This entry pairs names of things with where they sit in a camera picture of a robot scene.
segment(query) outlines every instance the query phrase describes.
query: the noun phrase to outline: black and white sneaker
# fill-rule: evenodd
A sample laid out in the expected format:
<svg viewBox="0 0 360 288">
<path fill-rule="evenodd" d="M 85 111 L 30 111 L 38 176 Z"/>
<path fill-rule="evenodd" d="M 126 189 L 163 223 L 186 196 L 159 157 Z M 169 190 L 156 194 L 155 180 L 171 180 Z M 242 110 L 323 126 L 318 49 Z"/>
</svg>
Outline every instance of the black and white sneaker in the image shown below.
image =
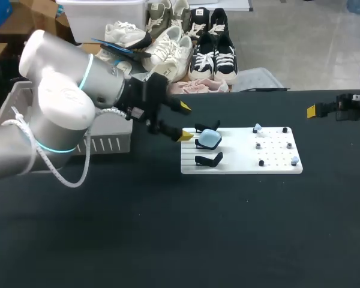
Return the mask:
<svg viewBox="0 0 360 288">
<path fill-rule="evenodd" d="M 212 79 L 214 69 L 214 39 L 204 32 L 194 50 L 188 75 L 192 81 L 197 79 Z"/>
<path fill-rule="evenodd" d="M 191 10 L 191 20 L 189 32 L 187 35 L 192 41 L 199 40 L 204 32 L 209 30 L 209 10 L 206 8 L 198 8 Z"/>
<path fill-rule="evenodd" d="M 211 29 L 209 33 L 215 37 L 219 37 L 221 34 L 228 34 L 228 17 L 224 9 L 216 8 L 211 16 Z"/>
<path fill-rule="evenodd" d="M 238 75 L 238 63 L 235 47 L 227 34 L 222 34 L 217 40 L 214 62 L 214 80 L 234 84 Z"/>
</svg>

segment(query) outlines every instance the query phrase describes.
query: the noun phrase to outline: shoe lace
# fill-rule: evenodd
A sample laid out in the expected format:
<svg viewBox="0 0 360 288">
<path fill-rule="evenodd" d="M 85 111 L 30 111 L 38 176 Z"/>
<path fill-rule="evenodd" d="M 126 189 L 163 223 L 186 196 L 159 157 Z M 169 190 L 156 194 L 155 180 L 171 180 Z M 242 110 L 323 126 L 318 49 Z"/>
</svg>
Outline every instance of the shoe lace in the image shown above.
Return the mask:
<svg viewBox="0 0 360 288">
<path fill-rule="evenodd" d="M 156 20 L 153 20 L 152 18 L 149 18 L 148 24 L 145 26 L 146 31 L 148 33 L 151 33 L 153 26 L 155 26 L 155 25 L 159 26 L 162 21 L 163 21 L 162 17 L 159 18 L 159 19 L 156 19 Z"/>
<path fill-rule="evenodd" d="M 182 20 L 181 19 L 172 19 L 170 21 L 170 25 L 171 26 L 179 26 L 180 28 L 182 28 Z"/>
<path fill-rule="evenodd" d="M 214 24 L 211 30 L 209 30 L 209 33 L 212 35 L 217 35 L 216 32 L 224 32 L 225 27 L 226 27 L 225 25 Z"/>
<path fill-rule="evenodd" d="M 132 29 L 132 30 L 136 30 L 136 25 L 128 23 L 128 22 L 118 21 L 118 25 L 119 25 L 120 28 L 129 28 L 129 29 Z"/>
<path fill-rule="evenodd" d="M 196 24 L 196 23 L 193 22 L 191 31 L 187 32 L 187 35 L 188 35 L 189 37 L 199 38 L 200 36 L 198 36 L 197 33 L 198 33 L 199 31 L 204 30 L 204 28 L 205 28 L 205 24 L 198 25 L 198 24 Z"/>
<path fill-rule="evenodd" d="M 232 47 L 229 48 L 231 49 L 232 53 L 223 54 L 220 53 L 219 51 L 216 51 L 215 55 L 216 55 L 217 67 L 225 66 L 225 65 L 233 66 L 233 60 L 236 57 L 236 55 L 233 48 Z"/>
<path fill-rule="evenodd" d="M 170 54 L 172 42 L 173 40 L 168 35 L 165 35 L 156 45 L 153 54 L 157 55 L 162 61 L 165 61 Z"/>
<path fill-rule="evenodd" d="M 198 71 L 201 72 L 205 65 L 210 65 L 211 68 L 214 68 L 214 60 L 213 60 L 214 53 L 209 52 L 207 54 L 196 54 L 196 62 L 195 62 L 195 68 L 199 67 Z"/>
<path fill-rule="evenodd" d="M 181 52 L 184 48 L 180 47 L 180 45 L 176 42 L 174 42 L 173 40 L 170 41 L 170 53 L 168 54 L 167 59 L 165 60 L 165 62 L 179 62 L 179 60 L 181 59 Z"/>
</svg>

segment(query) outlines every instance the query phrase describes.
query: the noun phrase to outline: black clip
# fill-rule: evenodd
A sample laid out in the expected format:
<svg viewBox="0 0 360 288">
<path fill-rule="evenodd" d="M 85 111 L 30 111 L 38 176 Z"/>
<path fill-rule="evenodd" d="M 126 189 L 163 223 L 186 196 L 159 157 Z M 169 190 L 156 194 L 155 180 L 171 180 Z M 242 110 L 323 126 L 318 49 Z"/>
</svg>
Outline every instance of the black clip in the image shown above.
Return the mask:
<svg viewBox="0 0 360 288">
<path fill-rule="evenodd" d="M 203 125 L 203 124 L 195 124 L 194 128 L 196 129 L 196 133 L 199 133 L 199 132 L 204 131 L 205 129 L 211 129 L 211 130 L 216 131 L 219 126 L 220 126 L 220 120 L 216 121 L 215 125 L 213 125 L 211 127 L 208 127 L 208 126 Z"/>
<path fill-rule="evenodd" d="M 316 103 L 316 117 L 327 117 L 329 113 L 336 112 L 336 121 L 360 119 L 360 101 L 353 99 L 353 94 L 341 94 L 336 96 L 336 102 Z"/>
<path fill-rule="evenodd" d="M 196 162 L 197 166 L 202 165 L 202 166 L 208 166 L 208 167 L 212 167 L 212 168 L 215 168 L 220 163 L 221 159 L 223 159 L 222 152 L 217 154 L 214 159 L 209 159 L 209 158 L 206 158 L 203 156 L 195 156 L 194 157 L 194 161 Z"/>
</svg>

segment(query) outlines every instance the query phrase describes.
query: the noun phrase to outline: white sneaker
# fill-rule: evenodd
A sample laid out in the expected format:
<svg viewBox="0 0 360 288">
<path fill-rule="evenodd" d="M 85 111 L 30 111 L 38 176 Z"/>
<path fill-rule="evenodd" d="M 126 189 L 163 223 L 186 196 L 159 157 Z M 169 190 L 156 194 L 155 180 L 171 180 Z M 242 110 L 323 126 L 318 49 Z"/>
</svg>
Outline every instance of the white sneaker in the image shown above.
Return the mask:
<svg viewBox="0 0 360 288">
<path fill-rule="evenodd" d="M 148 32 L 140 30 L 128 22 L 120 21 L 117 21 L 114 25 L 106 25 L 104 40 L 126 49 L 146 48 L 152 42 L 152 38 Z"/>
<path fill-rule="evenodd" d="M 176 75 L 178 74 L 178 66 L 174 62 L 164 62 L 156 65 L 151 72 L 149 72 L 144 81 L 147 81 L 150 76 L 154 73 L 158 73 L 160 75 L 166 76 L 168 82 L 171 83 L 175 79 Z"/>
<path fill-rule="evenodd" d="M 151 57 L 142 60 L 146 71 L 151 71 L 156 65 L 163 63 L 167 59 L 172 48 L 171 42 L 179 42 L 181 34 L 182 29 L 178 26 L 172 26 L 160 34 L 156 41 L 145 51 L 151 54 Z"/>
<path fill-rule="evenodd" d="M 170 12 L 169 26 L 179 26 L 184 35 L 189 29 L 190 24 L 190 5 L 187 0 L 176 0 Z"/>
<path fill-rule="evenodd" d="M 178 73 L 173 79 L 173 82 L 177 82 L 183 79 L 188 71 L 193 45 L 189 36 L 182 37 L 179 43 L 173 41 L 171 44 L 172 49 L 165 62 L 173 62 L 176 64 Z"/>
</svg>

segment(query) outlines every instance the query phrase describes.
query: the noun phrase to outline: black bracket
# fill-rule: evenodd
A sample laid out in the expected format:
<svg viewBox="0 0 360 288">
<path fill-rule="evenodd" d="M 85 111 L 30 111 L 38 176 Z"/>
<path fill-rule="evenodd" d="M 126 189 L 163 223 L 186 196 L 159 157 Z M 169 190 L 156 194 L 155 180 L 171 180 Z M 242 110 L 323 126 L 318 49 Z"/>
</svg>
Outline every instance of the black bracket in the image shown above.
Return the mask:
<svg viewBox="0 0 360 288">
<path fill-rule="evenodd" d="M 195 156 L 194 157 L 194 161 L 196 162 L 197 166 L 202 165 L 202 166 L 208 166 L 208 167 L 212 167 L 212 168 L 215 168 L 220 163 L 221 159 L 223 159 L 222 152 L 217 154 L 214 159 L 209 159 L 209 158 L 206 158 L 203 156 Z"/>
<path fill-rule="evenodd" d="M 208 149 L 208 150 L 215 150 L 217 148 L 217 146 L 220 144 L 222 140 L 222 137 L 220 137 L 220 140 L 216 143 L 216 145 L 214 147 L 208 147 L 205 145 L 200 144 L 199 140 L 195 140 L 194 143 L 196 144 L 196 149 Z"/>
<path fill-rule="evenodd" d="M 336 113 L 336 121 L 357 121 L 360 119 L 360 101 L 353 100 L 353 94 L 336 96 L 336 102 L 315 104 L 316 117 L 327 117 L 329 113 Z"/>
<path fill-rule="evenodd" d="M 200 133 L 200 132 L 204 131 L 205 129 L 210 129 L 210 130 L 216 131 L 219 126 L 220 126 L 220 120 L 216 121 L 215 125 L 213 125 L 211 127 L 196 123 L 194 125 L 194 128 L 196 129 L 196 133 Z"/>
</svg>

